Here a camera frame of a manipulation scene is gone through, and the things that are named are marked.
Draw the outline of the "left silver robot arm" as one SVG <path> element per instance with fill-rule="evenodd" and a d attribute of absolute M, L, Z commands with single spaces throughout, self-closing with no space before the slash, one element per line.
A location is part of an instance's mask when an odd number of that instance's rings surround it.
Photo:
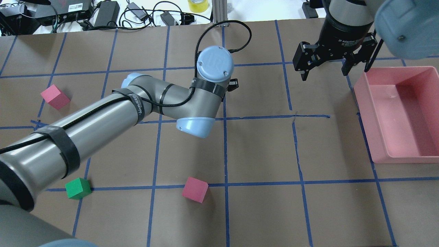
<path fill-rule="evenodd" d="M 175 119 L 182 132 L 207 137 L 226 92 L 238 86 L 231 78 L 234 52 L 220 46 L 196 52 L 188 89 L 131 73 L 107 97 L 2 148 L 1 246 L 93 247 L 32 215 L 38 195 L 152 112 Z"/>

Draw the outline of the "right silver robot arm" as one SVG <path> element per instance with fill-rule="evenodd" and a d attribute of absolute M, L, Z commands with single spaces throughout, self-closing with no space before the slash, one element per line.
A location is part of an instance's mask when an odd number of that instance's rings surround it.
<path fill-rule="evenodd" d="M 365 63 L 371 69 L 381 47 L 397 58 L 418 60 L 439 50 L 437 0 L 309 0 L 326 16 L 315 44 L 299 43 L 292 63 L 307 80 L 310 70 L 344 59 L 342 74 Z"/>

